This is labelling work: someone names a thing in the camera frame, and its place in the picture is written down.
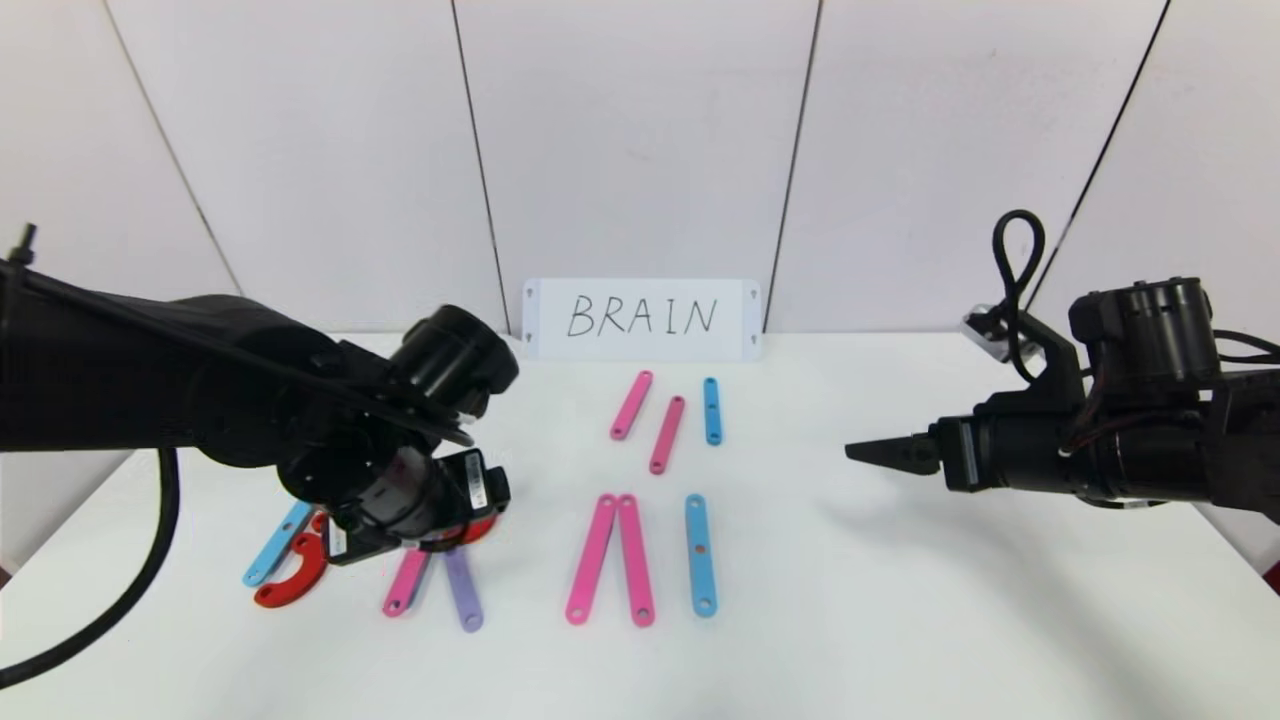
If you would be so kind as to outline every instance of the black robotic arm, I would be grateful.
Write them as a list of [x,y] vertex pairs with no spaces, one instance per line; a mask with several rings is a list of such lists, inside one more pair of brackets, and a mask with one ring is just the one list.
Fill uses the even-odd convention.
[[[997,260],[1012,218],[1039,225],[1024,210],[1002,218]],[[1043,229],[1036,234],[1042,241]],[[1007,260],[1001,269],[1009,291],[1015,286]],[[1108,509],[1206,501],[1280,523],[1280,370],[1224,373],[1215,338],[1267,351],[1230,357],[1236,363],[1280,364],[1280,348],[1213,331],[1197,278],[1091,292],[1068,316],[1088,350],[1087,373],[1075,346],[1021,313],[1016,291],[1006,292],[1005,302],[965,322],[982,341],[1007,343],[1002,360],[1018,364],[1027,347],[1043,350],[1044,370],[1023,391],[992,395],[972,415],[940,418],[906,438],[852,443],[846,456],[920,475],[941,469],[956,492],[1070,493]],[[1088,396],[1084,374],[1093,375]]]

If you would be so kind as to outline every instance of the robotic arm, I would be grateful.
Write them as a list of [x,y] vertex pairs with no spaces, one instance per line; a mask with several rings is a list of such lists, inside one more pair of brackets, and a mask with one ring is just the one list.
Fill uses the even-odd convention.
[[[996,229],[997,261],[1011,218],[1039,224],[1030,213],[1006,215]],[[911,437],[849,445],[847,457],[918,475],[941,469],[955,492],[1057,492],[1108,509],[1207,501],[1280,523],[1280,370],[1224,373],[1215,338],[1267,351],[1228,357],[1238,363],[1280,364],[1280,347],[1213,331],[1196,278],[1139,282],[1071,305],[1071,336],[1091,364],[1082,373],[1074,345],[1018,310],[1016,284],[1025,283],[1005,270],[1007,260],[1002,277],[1014,291],[1006,301],[965,323],[997,351],[1007,343],[997,354],[1020,370],[1027,355],[1043,351],[1044,370],[972,415],[940,418]],[[1084,374],[1093,375],[1087,396]]]
[[506,510],[502,468],[470,446],[518,368],[453,306],[420,320],[389,360],[257,302],[155,302],[84,291],[28,269],[35,228],[0,261],[0,451],[198,447],[237,468],[275,465],[284,488],[347,530],[347,564],[417,543],[477,539]]

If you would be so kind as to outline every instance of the red curved piece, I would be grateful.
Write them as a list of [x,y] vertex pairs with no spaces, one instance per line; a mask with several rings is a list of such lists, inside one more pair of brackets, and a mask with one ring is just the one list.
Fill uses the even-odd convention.
[[[311,527],[321,529],[326,527],[328,521],[328,516],[317,512],[311,520]],[[262,607],[284,607],[307,594],[307,591],[320,582],[325,568],[329,566],[329,560],[325,557],[323,536],[298,533],[298,537],[293,538],[293,542],[289,543],[289,550],[302,556],[302,566],[292,577],[279,583],[268,583],[257,588],[257,592],[253,593],[253,602]]]
[[485,518],[484,520],[479,520],[479,521],[471,523],[467,527],[466,534],[462,536],[461,544],[468,544],[468,543],[472,543],[472,542],[475,542],[475,541],[485,537],[486,534],[489,534],[489,530],[493,529],[493,525],[497,521],[498,521],[498,514],[494,512],[493,515]]

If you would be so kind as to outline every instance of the purple stick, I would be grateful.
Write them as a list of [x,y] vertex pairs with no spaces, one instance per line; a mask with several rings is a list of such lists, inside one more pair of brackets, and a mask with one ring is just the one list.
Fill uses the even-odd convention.
[[462,629],[474,633],[484,625],[484,611],[480,610],[480,596],[471,582],[471,569],[461,547],[444,553],[444,568],[449,571],[449,589],[453,591],[453,605],[458,607]]

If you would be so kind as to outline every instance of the black cable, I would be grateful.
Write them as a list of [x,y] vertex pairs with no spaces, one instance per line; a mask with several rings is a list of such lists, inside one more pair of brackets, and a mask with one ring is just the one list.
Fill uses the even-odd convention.
[[133,578],[129,587],[124,589],[110,607],[82,630],[35,657],[0,670],[0,689],[10,688],[47,673],[79,655],[81,651],[93,644],[128,615],[129,610],[133,610],[133,606],[137,605],[142,594],[151,587],[151,582],[160,573],[160,566],[164,565],[165,556],[169,555],[169,546],[173,544],[173,536],[178,528],[179,507],[178,454],[172,447],[161,447],[159,452],[160,523],[156,527],[156,537],[151,541],[151,551],[142,562],[138,575]]
[[[1009,252],[1005,250],[1005,228],[1012,220],[1023,220],[1032,228],[1032,256],[1027,259],[1027,266],[1023,268],[1023,274],[1016,279],[1014,278],[1014,269],[1009,264]],[[991,233],[991,247],[996,255],[996,268],[1000,270],[1000,279],[1005,283],[1005,300],[996,306],[996,310],[1004,313],[1005,325],[1009,329],[1009,361],[1018,369],[1018,374],[1030,383],[1036,380],[1036,375],[1027,369],[1027,364],[1023,363],[1023,354],[1019,350],[1018,320],[1021,309],[1018,305],[1027,286],[1032,282],[1032,275],[1036,274],[1036,268],[1039,266],[1041,258],[1044,255],[1044,225],[1030,210],[1010,210],[996,222],[996,228]]]
[[1228,363],[1240,363],[1244,365],[1280,365],[1280,345],[1265,341],[1260,337],[1253,337],[1251,334],[1238,333],[1235,331],[1213,331],[1213,338],[1239,342],[1240,345],[1247,345],[1263,351],[1263,355],[1219,354],[1219,357]]

